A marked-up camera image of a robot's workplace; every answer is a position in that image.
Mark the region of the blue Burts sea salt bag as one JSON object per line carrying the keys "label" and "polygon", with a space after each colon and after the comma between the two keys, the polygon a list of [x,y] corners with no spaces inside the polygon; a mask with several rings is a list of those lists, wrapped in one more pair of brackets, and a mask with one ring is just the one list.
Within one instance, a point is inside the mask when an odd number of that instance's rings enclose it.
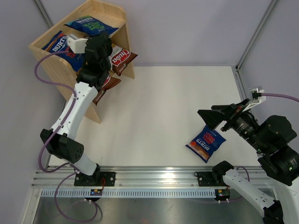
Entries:
{"label": "blue Burts sea salt bag", "polygon": [[66,23],[65,26],[91,36],[99,35],[102,32],[107,32],[108,35],[111,35],[118,30],[118,28],[109,26],[90,15],[77,18]]}

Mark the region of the brown Chuba cassava chips bag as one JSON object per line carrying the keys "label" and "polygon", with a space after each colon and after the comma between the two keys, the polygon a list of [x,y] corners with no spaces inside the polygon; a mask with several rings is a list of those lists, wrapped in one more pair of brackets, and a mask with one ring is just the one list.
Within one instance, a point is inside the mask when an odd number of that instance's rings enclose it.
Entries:
{"label": "brown Chuba cassava chips bag", "polygon": [[80,104],[95,105],[101,100],[105,93],[117,86],[120,79],[111,77],[107,70],[80,69],[77,73],[76,84],[71,99]]}

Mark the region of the blue Burts spicy chilli bag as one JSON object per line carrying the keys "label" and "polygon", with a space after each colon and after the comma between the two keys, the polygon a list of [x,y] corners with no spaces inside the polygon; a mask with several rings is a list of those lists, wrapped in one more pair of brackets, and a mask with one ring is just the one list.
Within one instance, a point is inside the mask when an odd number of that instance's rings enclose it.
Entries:
{"label": "blue Burts spicy chilli bag", "polygon": [[83,65],[84,54],[75,54],[68,46],[67,38],[62,31],[59,31],[42,49],[50,53],[67,51],[68,53],[61,53],[58,56],[66,60],[75,72],[78,72]]}

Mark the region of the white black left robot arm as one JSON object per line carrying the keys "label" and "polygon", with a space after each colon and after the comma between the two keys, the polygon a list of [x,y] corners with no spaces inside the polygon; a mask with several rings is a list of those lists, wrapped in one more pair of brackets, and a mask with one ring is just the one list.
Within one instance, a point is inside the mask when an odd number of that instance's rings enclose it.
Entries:
{"label": "white black left robot arm", "polygon": [[99,186],[104,184],[100,166],[86,155],[84,146],[75,138],[85,112],[109,78],[112,42],[104,31],[88,38],[68,36],[67,44],[74,53],[84,54],[83,65],[75,86],[63,85],[72,95],[55,124],[41,131],[42,150],[73,167],[76,186]]}

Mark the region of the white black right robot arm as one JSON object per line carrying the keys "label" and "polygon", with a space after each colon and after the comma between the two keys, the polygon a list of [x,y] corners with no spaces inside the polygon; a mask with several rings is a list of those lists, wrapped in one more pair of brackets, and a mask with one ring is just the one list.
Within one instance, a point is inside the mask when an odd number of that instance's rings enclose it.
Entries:
{"label": "white black right robot arm", "polygon": [[297,134],[284,116],[272,115],[259,125],[249,112],[262,97],[245,99],[238,104],[213,105],[198,110],[198,115],[212,130],[221,122],[223,132],[233,129],[258,154],[258,162],[273,181],[277,199],[264,194],[244,179],[229,162],[212,168],[212,180],[234,188],[262,216],[265,224],[297,224],[299,222],[299,154],[288,146]]}

